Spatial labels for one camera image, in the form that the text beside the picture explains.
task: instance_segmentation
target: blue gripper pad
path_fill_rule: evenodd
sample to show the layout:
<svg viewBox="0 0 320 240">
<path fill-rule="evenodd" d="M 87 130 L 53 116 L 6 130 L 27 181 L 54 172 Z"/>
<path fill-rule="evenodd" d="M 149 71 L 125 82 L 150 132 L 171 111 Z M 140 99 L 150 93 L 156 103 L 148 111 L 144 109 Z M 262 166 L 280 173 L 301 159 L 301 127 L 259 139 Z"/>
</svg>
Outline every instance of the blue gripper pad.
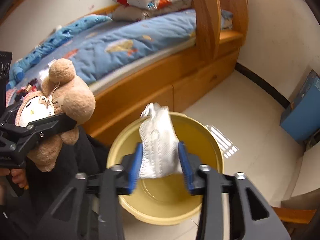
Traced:
<svg viewBox="0 0 320 240">
<path fill-rule="evenodd" d="M 181 168 L 184 176 L 184 182 L 186 184 L 187 190 L 190 193 L 192 193 L 195 188 L 193 185 L 195 172 L 193 171 L 190 161 L 188 159 L 188 152 L 184 142 L 178 143 L 178 152 L 179 152 Z"/>
<path fill-rule="evenodd" d="M 143 153 L 142 143 L 138 143 L 134 152 L 134 157 L 133 157 L 130 171 L 128 172 L 128 175 L 129 175 L 128 193 L 129 194 L 132 194 L 132 192 L 134 191 L 137 185 L 137 180 L 139 178 L 139 171 L 142 163 L 142 153 Z"/>
</svg>

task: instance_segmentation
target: teddy bear ear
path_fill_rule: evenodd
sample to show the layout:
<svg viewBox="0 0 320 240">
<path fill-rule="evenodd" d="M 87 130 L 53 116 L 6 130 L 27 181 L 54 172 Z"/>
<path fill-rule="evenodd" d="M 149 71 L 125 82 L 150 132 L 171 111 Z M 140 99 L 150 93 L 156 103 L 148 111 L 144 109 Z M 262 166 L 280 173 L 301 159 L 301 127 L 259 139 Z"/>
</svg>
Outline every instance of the teddy bear ear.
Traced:
<svg viewBox="0 0 320 240">
<path fill-rule="evenodd" d="M 76 76 L 76 70 L 71 60 L 61 58 L 56 60 L 49 69 L 49 79 L 51 82 L 66 84 Z"/>
</svg>

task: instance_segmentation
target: yellow bucket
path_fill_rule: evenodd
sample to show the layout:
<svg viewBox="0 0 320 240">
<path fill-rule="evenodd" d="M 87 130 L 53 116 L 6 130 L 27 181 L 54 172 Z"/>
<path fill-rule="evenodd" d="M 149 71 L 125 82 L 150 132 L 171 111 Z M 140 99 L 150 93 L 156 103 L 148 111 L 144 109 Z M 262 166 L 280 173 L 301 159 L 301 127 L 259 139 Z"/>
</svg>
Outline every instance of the yellow bucket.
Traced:
<svg viewBox="0 0 320 240">
<path fill-rule="evenodd" d="M 172 124 L 188 152 L 200 157 L 223 173 L 221 151 L 211 133 L 199 122 L 180 113 L 170 113 Z M 121 163 L 122 157 L 134 152 L 141 142 L 139 127 L 145 119 L 128 125 L 114 141 L 107 167 Z M 184 187 L 183 175 L 172 174 L 161 179 L 140 179 L 130 196 L 119 196 L 120 204 L 138 220 L 154 225 L 175 225 L 191 218 L 201 210 L 202 196 L 191 196 Z"/>
</svg>

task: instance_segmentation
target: teddy bear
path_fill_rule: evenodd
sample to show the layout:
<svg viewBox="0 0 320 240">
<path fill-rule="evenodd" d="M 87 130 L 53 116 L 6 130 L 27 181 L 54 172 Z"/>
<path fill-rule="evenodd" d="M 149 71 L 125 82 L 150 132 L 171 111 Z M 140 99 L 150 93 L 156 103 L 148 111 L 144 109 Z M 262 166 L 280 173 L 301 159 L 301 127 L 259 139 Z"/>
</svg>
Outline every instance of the teddy bear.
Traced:
<svg viewBox="0 0 320 240">
<path fill-rule="evenodd" d="M 43 172 L 55 167 L 62 144 L 74 145 L 79 138 L 78 125 L 88 121 L 95 109 L 95 98 L 86 83 L 76 75 L 72 61 L 56 60 L 43 79 L 41 90 L 29 93 L 20 106 L 15 124 L 27 126 L 29 122 L 51 115 L 65 113 L 77 122 L 67 132 L 53 135 L 28 153 L 37 168 Z"/>
</svg>

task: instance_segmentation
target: folded blanket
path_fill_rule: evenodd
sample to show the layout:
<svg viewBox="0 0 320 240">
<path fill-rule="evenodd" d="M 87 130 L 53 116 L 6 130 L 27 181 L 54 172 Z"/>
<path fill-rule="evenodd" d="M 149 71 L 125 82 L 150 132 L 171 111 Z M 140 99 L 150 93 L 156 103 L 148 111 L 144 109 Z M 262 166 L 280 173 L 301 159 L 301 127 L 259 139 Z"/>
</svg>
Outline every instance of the folded blanket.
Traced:
<svg viewBox="0 0 320 240">
<path fill-rule="evenodd" d="M 226 10 L 221 10 L 221 29 L 229 29 L 232 30 L 232 18 L 233 18 L 233 13 L 226 11 Z"/>
<path fill-rule="evenodd" d="M 191 7 L 191 0 L 113 0 L 120 3 L 114 20 L 140 21 Z"/>
</svg>

